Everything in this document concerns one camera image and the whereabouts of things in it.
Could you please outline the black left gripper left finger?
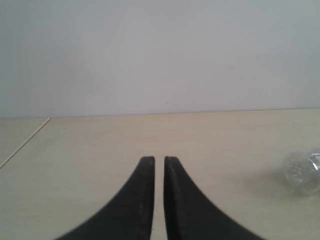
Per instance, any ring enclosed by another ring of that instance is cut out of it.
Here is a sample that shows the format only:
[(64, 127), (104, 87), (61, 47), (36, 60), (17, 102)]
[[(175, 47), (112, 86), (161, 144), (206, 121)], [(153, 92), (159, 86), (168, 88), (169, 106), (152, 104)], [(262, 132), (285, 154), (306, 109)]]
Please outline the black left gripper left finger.
[(59, 240), (149, 240), (155, 203), (155, 158), (143, 156), (118, 193)]

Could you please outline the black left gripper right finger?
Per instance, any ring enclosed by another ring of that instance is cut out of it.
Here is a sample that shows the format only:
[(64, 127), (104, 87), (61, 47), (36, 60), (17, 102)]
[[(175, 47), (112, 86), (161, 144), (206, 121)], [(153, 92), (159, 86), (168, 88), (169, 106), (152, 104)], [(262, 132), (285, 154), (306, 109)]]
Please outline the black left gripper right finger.
[(175, 156), (164, 158), (163, 206), (169, 240), (260, 239), (216, 207)]

